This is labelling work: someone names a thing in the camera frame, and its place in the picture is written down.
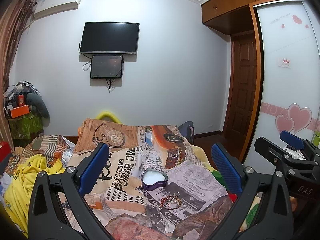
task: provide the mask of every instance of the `blue gripper pad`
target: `blue gripper pad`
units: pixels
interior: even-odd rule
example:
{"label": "blue gripper pad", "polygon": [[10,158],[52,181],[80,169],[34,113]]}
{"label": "blue gripper pad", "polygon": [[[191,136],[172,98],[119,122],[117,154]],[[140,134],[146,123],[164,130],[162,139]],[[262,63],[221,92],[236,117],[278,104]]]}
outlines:
{"label": "blue gripper pad", "polygon": [[241,195],[241,177],[232,165],[232,163],[229,161],[225,153],[217,144],[214,144],[211,148],[211,157],[214,161],[214,164],[217,166],[219,172],[221,173],[223,180],[227,184],[228,190],[232,194],[236,194],[238,196]]}
{"label": "blue gripper pad", "polygon": [[304,149],[304,143],[303,141],[295,136],[292,133],[289,133],[288,131],[282,131],[280,133],[280,139],[287,144],[291,145],[292,147],[296,148],[297,150],[303,150]]}
{"label": "blue gripper pad", "polygon": [[79,193],[82,197],[92,191],[97,178],[99,177],[104,165],[106,165],[108,159],[109,147],[107,144],[103,144],[80,178]]}

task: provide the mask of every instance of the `white air conditioner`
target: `white air conditioner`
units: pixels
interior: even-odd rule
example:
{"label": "white air conditioner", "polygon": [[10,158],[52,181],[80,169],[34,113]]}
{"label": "white air conditioner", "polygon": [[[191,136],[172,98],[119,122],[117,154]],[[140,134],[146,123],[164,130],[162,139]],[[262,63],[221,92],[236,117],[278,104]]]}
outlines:
{"label": "white air conditioner", "polygon": [[34,17],[39,19],[51,14],[77,9],[81,0],[42,0],[39,1]]}

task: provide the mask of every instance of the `pile of clutter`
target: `pile of clutter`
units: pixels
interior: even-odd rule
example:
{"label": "pile of clutter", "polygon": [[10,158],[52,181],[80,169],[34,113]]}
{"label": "pile of clutter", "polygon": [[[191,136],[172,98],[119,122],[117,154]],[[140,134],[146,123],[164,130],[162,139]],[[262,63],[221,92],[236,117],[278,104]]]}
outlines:
{"label": "pile of clutter", "polygon": [[27,81],[9,86],[4,93],[3,105],[7,119],[13,119],[29,112],[39,113],[42,117],[49,118],[49,112],[39,91]]}

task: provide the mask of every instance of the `metal bolt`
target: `metal bolt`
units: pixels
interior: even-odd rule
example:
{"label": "metal bolt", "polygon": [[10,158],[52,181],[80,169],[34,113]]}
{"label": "metal bolt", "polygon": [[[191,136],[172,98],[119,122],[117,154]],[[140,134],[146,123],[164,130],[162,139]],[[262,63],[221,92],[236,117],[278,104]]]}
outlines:
{"label": "metal bolt", "polygon": [[251,168],[251,167],[246,167],[246,168],[245,168],[245,172],[246,172],[246,173],[253,173],[253,172],[254,172],[254,169]]}
{"label": "metal bolt", "polygon": [[73,173],[75,170],[76,170],[75,167],[70,166],[70,167],[67,168],[67,173]]}
{"label": "metal bolt", "polygon": [[45,175],[45,171],[39,171],[38,176],[43,177]]}
{"label": "metal bolt", "polygon": [[278,177],[282,177],[282,172],[281,172],[281,171],[276,171],[276,175],[277,175]]}

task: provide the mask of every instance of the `television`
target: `television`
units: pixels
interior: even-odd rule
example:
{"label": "television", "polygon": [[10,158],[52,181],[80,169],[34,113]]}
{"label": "television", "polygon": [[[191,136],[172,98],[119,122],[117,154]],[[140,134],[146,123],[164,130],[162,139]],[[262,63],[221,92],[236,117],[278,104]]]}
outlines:
{"label": "television", "polygon": [[80,54],[137,54],[139,25],[124,22],[85,23]]}
{"label": "television", "polygon": [[123,55],[92,55],[90,78],[116,79],[122,76]]}

